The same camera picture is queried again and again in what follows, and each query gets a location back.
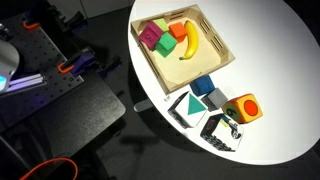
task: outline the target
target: metal pegboard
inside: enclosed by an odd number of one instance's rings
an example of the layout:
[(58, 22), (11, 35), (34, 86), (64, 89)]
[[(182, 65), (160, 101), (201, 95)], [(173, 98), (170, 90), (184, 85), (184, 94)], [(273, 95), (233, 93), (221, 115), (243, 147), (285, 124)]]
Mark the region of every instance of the metal pegboard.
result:
[(9, 42), (20, 54), (20, 61), (24, 64), (23, 72), (29, 75), (40, 72), (47, 79), (47, 84), (0, 97), (0, 121), (2, 121), (0, 132), (84, 82), (80, 76), (73, 77), (70, 73), (59, 73), (57, 65), (66, 61), (64, 55), (41, 27), (26, 30), (22, 24), (23, 20), (24, 15), (21, 14), (5, 19), (1, 23), (13, 35)]

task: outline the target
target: pink block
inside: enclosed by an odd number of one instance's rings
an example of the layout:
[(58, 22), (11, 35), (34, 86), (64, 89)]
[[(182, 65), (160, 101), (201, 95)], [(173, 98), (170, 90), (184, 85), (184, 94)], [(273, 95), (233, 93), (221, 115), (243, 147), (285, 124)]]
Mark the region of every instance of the pink block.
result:
[(153, 21), (150, 21), (139, 35), (139, 40), (144, 42), (149, 49), (153, 50), (162, 33), (163, 31), (159, 28), (159, 26)]

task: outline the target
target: toy cube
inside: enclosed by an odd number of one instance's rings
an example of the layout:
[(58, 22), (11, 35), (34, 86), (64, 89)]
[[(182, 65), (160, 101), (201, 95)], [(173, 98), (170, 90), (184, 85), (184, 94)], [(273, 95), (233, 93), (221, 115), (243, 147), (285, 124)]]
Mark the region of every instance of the toy cube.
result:
[(177, 40), (169, 33), (164, 33), (156, 44), (156, 50), (163, 56), (167, 57), (177, 44)]
[(243, 127), (224, 114), (210, 116), (200, 136), (220, 151), (236, 151)]
[(163, 33), (168, 32), (169, 28), (166, 21), (163, 18), (153, 20), (154, 23), (162, 30)]
[(168, 109), (168, 113), (183, 128), (193, 128), (200, 122), (207, 109), (190, 92), (183, 93)]
[(162, 33), (162, 30), (153, 21), (150, 21), (139, 35), (139, 40), (144, 42), (150, 50), (154, 50)]
[(263, 115), (253, 94), (231, 99), (222, 106), (222, 111), (240, 124), (249, 123)]
[(201, 101), (208, 106), (208, 111), (214, 111), (222, 107), (227, 101), (228, 98), (222, 93), (219, 88), (216, 88), (211, 93), (208, 93)]
[(169, 33), (178, 41), (178, 43), (183, 42), (184, 38), (188, 34), (186, 28), (181, 22), (170, 25)]
[(197, 78), (190, 83), (190, 87), (196, 96), (201, 96), (215, 90), (214, 84), (209, 75)]

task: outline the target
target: orange block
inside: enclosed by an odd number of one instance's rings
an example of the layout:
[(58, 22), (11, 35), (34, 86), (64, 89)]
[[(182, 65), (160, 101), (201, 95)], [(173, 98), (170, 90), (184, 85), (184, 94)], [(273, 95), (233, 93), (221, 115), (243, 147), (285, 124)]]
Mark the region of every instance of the orange block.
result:
[(178, 43), (183, 42), (184, 38), (188, 34), (186, 28), (181, 22), (170, 25), (169, 33), (178, 41)]
[(253, 94), (245, 94), (229, 100), (222, 106), (222, 111), (240, 124), (249, 123), (263, 116)]

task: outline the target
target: banana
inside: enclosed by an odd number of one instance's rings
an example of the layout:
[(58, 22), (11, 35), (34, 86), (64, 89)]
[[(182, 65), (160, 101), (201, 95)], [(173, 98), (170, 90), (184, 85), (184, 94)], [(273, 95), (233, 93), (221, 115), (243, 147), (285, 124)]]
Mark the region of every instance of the banana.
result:
[(179, 57), (180, 60), (192, 58), (192, 56), (196, 53), (199, 44), (198, 33), (192, 22), (187, 20), (184, 24), (184, 27), (188, 33), (188, 47), (184, 56)]

